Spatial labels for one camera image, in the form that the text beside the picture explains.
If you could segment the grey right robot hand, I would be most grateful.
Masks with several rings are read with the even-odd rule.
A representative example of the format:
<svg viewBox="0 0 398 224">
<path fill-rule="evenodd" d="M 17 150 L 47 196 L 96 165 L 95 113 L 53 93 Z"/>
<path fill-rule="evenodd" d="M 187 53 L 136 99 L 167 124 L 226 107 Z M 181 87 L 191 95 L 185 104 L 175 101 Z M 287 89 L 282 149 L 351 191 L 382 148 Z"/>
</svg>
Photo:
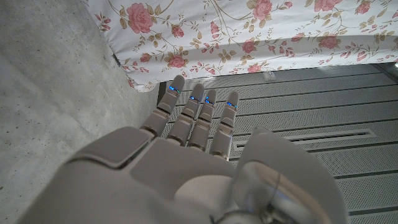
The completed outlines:
<svg viewBox="0 0 398 224">
<path fill-rule="evenodd" d="M 185 80 L 176 76 L 140 128 L 77 151 L 20 223 L 346 223 L 328 170 L 296 144 L 257 127 L 237 165 L 228 158 L 239 96 L 209 138 L 216 91 L 195 85 L 167 137 Z"/>
</svg>

